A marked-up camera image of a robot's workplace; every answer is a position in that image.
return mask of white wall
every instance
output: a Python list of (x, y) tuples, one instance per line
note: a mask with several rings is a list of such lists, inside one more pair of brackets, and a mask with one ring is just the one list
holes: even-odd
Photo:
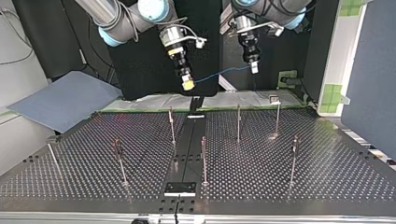
[[(11, 0), (0, 0), (0, 7), (15, 10)], [(0, 63), (18, 60), (30, 52), (3, 17), (0, 16)], [(24, 36), (21, 23), (11, 16), (8, 18)], [(34, 54), (20, 63), (0, 65), (0, 175), (42, 148), (47, 137), (53, 135), (53, 130), (6, 110), (8, 105), (47, 85)]]
[(352, 66), (361, 35), (361, 26), (367, 5), (361, 7), (357, 16), (338, 16), (332, 36), (329, 58), (319, 97), (318, 113), (323, 117), (341, 117), (344, 105), (339, 104), (336, 113), (320, 113), (321, 99), (326, 84), (342, 85), (341, 94), (347, 95)]

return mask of black cable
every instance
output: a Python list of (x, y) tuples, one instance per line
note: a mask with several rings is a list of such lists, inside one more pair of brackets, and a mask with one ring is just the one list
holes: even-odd
[(11, 62), (6, 62), (6, 63), (0, 63), (0, 65), (6, 65), (6, 64), (11, 64), (11, 63), (20, 63), (22, 61), (25, 61), (26, 59), (28, 59), (31, 55), (33, 54), (33, 49), (30, 49), (30, 52), (28, 55), (26, 55), (25, 57), (15, 60), (15, 61), (11, 61)]
[(314, 98), (311, 97), (311, 95), (309, 94), (308, 90), (306, 89), (305, 84), (304, 84), (304, 82), (303, 82), (303, 79), (300, 78), (300, 80), (301, 80), (301, 85), (303, 86), (305, 93), (306, 93), (306, 94), (308, 95), (308, 97), (311, 99), (310, 101), (314, 104), (314, 106), (315, 106), (316, 108), (318, 108), (318, 105), (315, 103)]
[(100, 59), (100, 61), (102, 61), (102, 63), (104, 63), (105, 65), (109, 66), (110, 68), (114, 68), (114, 66), (112, 66), (111, 64), (109, 64), (108, 62), (106, 62), (100, 55), (99, 53), (96, 51), (96, 49), (93, 47), (92, 43), (91, 43), (91, 20), (88, 20), (88, 42), (90, 44), (90, 47), (92, 49), (92, 51), (96, 54), (96, 57), (98, 57), (98, 59)]
[(178, 203), (180, 201), (180, 195), (177, 198), (177, 204), (176, 204), (176, 209), (175, 209), (175, 224), (178, 224), (178, 219), (177, 219), (177, 209), (178, 209)]

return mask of metal bracket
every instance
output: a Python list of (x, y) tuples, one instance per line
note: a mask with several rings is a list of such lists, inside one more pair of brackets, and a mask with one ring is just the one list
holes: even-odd
[(346, 97), (345, 95), (341, 95), (341, 104), (343, 105), (349, 105), (350, 104), (350, 99)]
[(247, 31), (262, 28), (264, 26), (268, 26), (270, 28), (270, 33), (273, 34), (274, 36), (280, 36), (285, 29), (283, 26), (280, 26), (279, 24), (277, 24), (274, 21), (268, 21), (265, 23), (261, 23), (261, 24), (255, 25), (255, 26), (250, 26), (250, 27), (238, 30), (238, 31), (236, 31), (236, 33), (241, 34), (241, 33), (247, 32)]
[(195, 182), (174, 182), (167, 183), (165, 187), (165, 197), (195, 197)]

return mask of metal clamp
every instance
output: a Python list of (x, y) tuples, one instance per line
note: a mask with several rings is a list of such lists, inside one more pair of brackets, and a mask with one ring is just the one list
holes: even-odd
[(272, 34), (274, 34), (275, 36), (280, 36), (283, 33), (283, 31), (285, 30), (285, 28), (283, 26), (277, 24), (276, 22), (268, 21), (268, 22), (265, 22), (265, 23), (261, 23), (261, 24), (258, 24), (258, 25), (254, 25), (254, 26), (250, 26), (250, 27), (246, 27), (246, 28), (240, 29), (240, 30), (236, 31), (236, 33), (237, 34), (241, 34), (241, 33), (247, 32), (247, 31), (251, 31), (251, 30), (262, 28), (264, 26), (268, 26), (270, 28), (270, 32)]

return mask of silver cylinder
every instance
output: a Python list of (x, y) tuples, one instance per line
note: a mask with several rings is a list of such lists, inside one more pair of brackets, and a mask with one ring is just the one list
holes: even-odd
[(119, 15), (117, 0), (76, 0), (97, 22), (110, 24)]
[(166, 28), (160, 33), (160, 38), (164, 46), (167, 46), (168, 43), (183, 37), (184, 35), (181, 32), (181, 29), (176, 26)]
[(236, 28), (238, 30), (242, 30), (256, 24), (256, 22), (254, 22), (252, 19), (246, 16), (239, 16), (235, 19), (235, 21), (236, 21)]

